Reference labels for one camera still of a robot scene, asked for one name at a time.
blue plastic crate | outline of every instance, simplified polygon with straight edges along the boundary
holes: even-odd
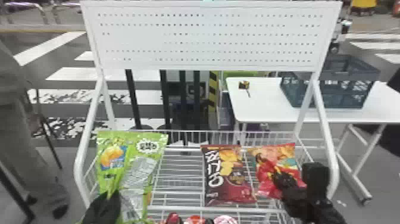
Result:
[[[380,71],[349,55],[326,58],[320,89],[326,108],[362,108]],[[293,107],[300,107],[311,73],[280,73],[280,87]]]

green snack bag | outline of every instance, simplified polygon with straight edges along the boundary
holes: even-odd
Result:
[[[129,133],[123,131],[99,131],[97,136],[97,179],[99,194],[107,192],[109,198],[119,189],[127,166]]]
[[[121,181],[121,196],[128,202],[121,208],[123,223],[137,222],[147,218],[147,204],[151,200],[152,174],[164,153],[168,135],[136,132],[132,149],[129,148],[128,163]]]
[[[152,173],[158,164],[168,135],[152,132],[99,131],[97,177],[99,193],[122,197],[122,221],[127,224],[147,218],[151,199]]]

black pole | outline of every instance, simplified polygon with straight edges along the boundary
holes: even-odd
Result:
[[[8,193],[12,196],[13,200],[18,204],[19,208],[25,213],[28,220],[27,223],[30,223],[35,218],[35,214],[33,214],[32,210],[29,208],[27,203],[22,199],[20,193],[16,190],[15,186],[11,181],[7,178],[7,175],[0,167],[0,181],[8,191]]]
[[[180,126],[182,130],[186,130],[188,127],[186,126],[186,116],[187,116],[187,107],[188,103],[186,101],[186,72],[179,71],[179,90],[180,90]]]
[[[165,129],[170,130],[171,129],[170,99],[168,93],[167,72],[165,70],[160,70],[160,79],[161,79],[162,104],[164,106]]]
[[[136,99],[135,83],[133,82],[132,70],[125,69],[126,82],[128,84],[130,104],[132,105],[133,117],[135,118],[136,129],[141,129],[142,124],[140,122],[139,106]]]
[[[193,80],[195,81],[195,129],[200,130],[200,71],[193,72]]]

white table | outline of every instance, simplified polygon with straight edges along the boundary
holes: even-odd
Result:
[[[239,89],[239,82],[250,82],[249,94]],[[300,109],[291,106],[280,89],[281,78],[230,77],[226,79],[236,123],[235,130],[245,130],[248,123],[296,123]],[[329,123],[347,124],[336,147],[336,155],[343,177],[355,189],[362,203],[372,199],[372,195],[358,179],[357,174],[379,141],[387,124],[400,123],[400,94],[385,83],[375,82],[362,109],[326,109]],[[318,112],[310,108],[305,123],[318,123]],[[366,141],[352,124],[379,124],[369,141]],[[339,154],[348,135],[354,134],[366,147],[359,162],[350,168]]]

red packaging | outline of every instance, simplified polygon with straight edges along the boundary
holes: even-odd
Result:
[[[286,172],[293,176],[299,187],[306,187],[295,161],[294,143],[250,148],[248,151],[255,157],[257,163],[255,175],[260,183],[257,195],[281,199],[282,192],[272,181],[274,172]]]
[[[205,206],[221,203],[254,203],[254,193],[245,180],[238,145],[202,146],[205,162]]]

